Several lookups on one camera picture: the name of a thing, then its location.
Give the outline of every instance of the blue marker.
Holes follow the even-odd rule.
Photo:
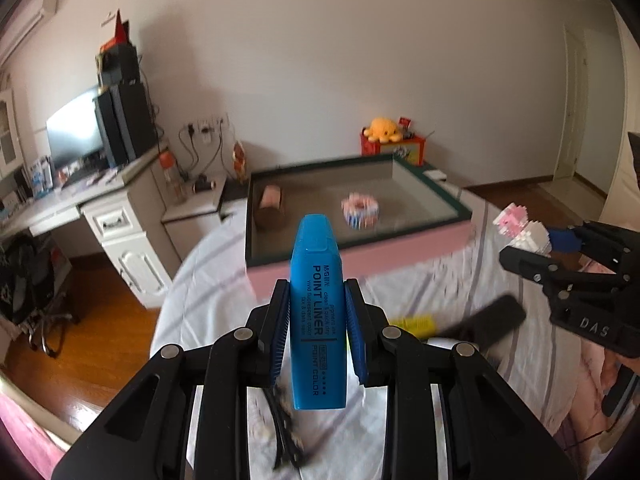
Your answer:
[[[347,396],[342,261],[331,224],[307,215],[291,255],[289,337],[293,405],[344,408]]]

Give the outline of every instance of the metal bolt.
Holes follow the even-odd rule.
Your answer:
[[[476,349],[469,343],[459,343],[456,345],[456,352],[462,357],[471,357]]]
[[[160,356],[163,359],[173,359],[180,353],[180,347],[178,345],[164,345],[160,349]]]
[[[246,327],[239,328],[234,332],[234,337],[238,339],[238,341],[246,341],[250,339],[252,335],[254,335],[254,331]]]
[[[397,326],[385,326],[382,329],[382,335],[387,339],[398,339],[402,332]]]

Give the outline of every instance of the pink box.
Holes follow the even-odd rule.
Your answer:
[[[270,184],[283,195],[285,225],[259,231],[253,220]],[[380,204],[375,227],[354,230],[340,202],[351,192]],[[342,257],[343,276],[359,278],[405,267],[461,249],[469,240],[471,211],[420,168],[392,155],[342,158],[254,173],[249,185],[245,259],[258,298],[268,298],[277,279],[289,279],[289,259],[306,214],[329,218]]]

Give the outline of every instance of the computer monitor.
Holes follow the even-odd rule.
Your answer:
[[[47,136],[53,167],[59,170],[75,160],[102,149],[102,137],[95,118],[94,98],[98,87],[76,97],[47,121]]]

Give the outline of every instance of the orange plush toy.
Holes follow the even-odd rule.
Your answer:
[[[380,142],[380,144],[402,140],[402,133],[398,124],[384,117],[373,119],[371,126],[365,128],[362,134],[369,139],[369,142]]]

